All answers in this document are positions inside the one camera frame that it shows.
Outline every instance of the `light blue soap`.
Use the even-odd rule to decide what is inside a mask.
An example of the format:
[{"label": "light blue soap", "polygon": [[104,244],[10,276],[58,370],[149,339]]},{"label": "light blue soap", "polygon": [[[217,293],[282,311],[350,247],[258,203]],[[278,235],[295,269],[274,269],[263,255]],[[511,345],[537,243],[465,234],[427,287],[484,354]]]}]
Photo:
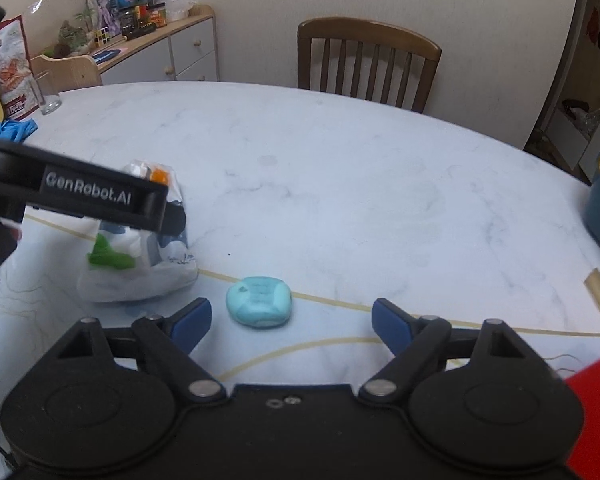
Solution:
[{"label": "light blue soap", "polygon": [[238,323],[256,328],[282,325],[291,316],[291,289],[277,278],[253,276],[229,287],[226,307]]}]

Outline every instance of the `chair backrest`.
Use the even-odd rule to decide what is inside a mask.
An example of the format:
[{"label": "chair backrest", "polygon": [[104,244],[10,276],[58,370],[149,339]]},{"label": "chair backrest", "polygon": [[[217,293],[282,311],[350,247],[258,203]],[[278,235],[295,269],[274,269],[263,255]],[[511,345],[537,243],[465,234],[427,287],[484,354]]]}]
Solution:
[{"label": "chair backrest", "polygon": [[384,74],[384,85],[382,86],[382,95],[380,102],[386,104],[394,73],[396,50],[407,53],[400,86],[396,97],[395,105],[402,108],[404,95],[407,89],[409,72],[411,70],[411,58],[413,54],[423,57],[424,65],[420,73],[420,81],[416,90],[411,110],[422,113],[433,78],[436,75],[438,61],[442,49],[433,41],[428,40],[417,32],[406,28],[396,27],[388,23],[371,22],[369,20],[359,20],[356,18],[314,18],[303,22],[298,27],[298,88],[310,89],[311,86],[311,46],[312,40],[324,38],[324,50],[322,53],[322,72],[320,74],[320,92],[327,91],[327,82],[329,78],[329,58],[331,52],[330,40],[340,40],[340,55],[338,57],[338,71],[336,73],[336,94],[342,95],[344,85],[344,72],[347,57],[347,41],[358,42],[356,50],[356,60],[353,67],[353,76],[351,80],[351,97],[358,96],[358,87],[360,86],[360,69],[362,68],[362,46],[363,43],[375,44],[374,54],[371,60],[369,79],[366,85],[365,99],[371,101],[376,85],[376,75],[378,72],[378,58],[380,46],[387,46],[391,49],[387,62],[386,73]]},{"label": "chair backrest", "polygon": [[102,85],[98,65],[91,56],[74,56],[53,59],[45,55],[31,60],[34,75],[45,70],[53,74],[56,90],[65,92],[77,88],[88,88]]}]

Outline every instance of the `white marble tabletop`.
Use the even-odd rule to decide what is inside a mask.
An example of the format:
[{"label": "white marble tabletop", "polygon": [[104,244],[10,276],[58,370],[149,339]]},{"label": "white marble tabletop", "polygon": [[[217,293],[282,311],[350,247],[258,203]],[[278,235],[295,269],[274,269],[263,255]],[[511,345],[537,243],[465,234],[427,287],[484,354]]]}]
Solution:
[{"label": "white marble tabletop", "polygon": [[[368,314],[378,297],[460,326],[503,318],[563,374],[600,357],[583,284],[600,269],[581,218],[588,189],[537,158],[406,110],[295,89],[169,82],[62,98],[34,116],[27,142],[112,168],[173,167],[202,272],[158,300],[85,303],[75,283],[97,222],[28,210],[0,270],[0,403],[80,317],[128,325],[197,296],[214,323],[192,357],[229,387],[360,386],[390,358]],[[257,275],[296,292],[285,327],[228,318],[230,281]]]}]

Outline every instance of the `glass cup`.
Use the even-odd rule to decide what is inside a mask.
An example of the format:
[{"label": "glass cup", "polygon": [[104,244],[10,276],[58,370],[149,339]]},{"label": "glass cup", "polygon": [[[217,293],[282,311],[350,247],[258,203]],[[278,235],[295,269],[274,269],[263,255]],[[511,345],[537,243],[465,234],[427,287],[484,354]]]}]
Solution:
[{"label": "glass cup", "polygon": [[54,84],[53,74],[49,70],[40,72],[35,76],[38,83],[38,103],[43,115],[50,114],[62,104],[56,85]]}]

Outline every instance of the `wooden cabinet top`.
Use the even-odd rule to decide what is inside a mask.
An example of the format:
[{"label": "wooden cabinet top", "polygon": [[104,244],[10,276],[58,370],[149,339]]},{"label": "wooden cabinet top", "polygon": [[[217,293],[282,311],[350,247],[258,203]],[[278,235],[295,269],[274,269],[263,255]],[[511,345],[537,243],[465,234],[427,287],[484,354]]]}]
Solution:
[{"label": "wooden cabinet top", "polygon": [[168,23],[165,27],[161,27],[155,32],[151,32],[146,36],[141,36],[140,38],[135,38],[134,40],[122,40],[117,43],[106,44],[102,50],[109,50],[112,48],[126,48],[126,50],[120,52],[120,54],[113,59],[109,59],[108,61],[98,65],[98,71],[102,74],[104,71],[108,70],[114,65],[117,65],[119,62],[125,60],[129,56],[132,56],[139,50],[142,50],[151,44],[157,43],[157,41],[160,41],[171,34],[175,34],[184,28],[191,27],[191,25],[195,25],[199,22],[204,22],[205,20],[208,20],[214,16],[214,10],[208,5],[194,6],[192,12],[194,12],[193,16],[188,16],[187,18],[178,20],[177,22]]}]

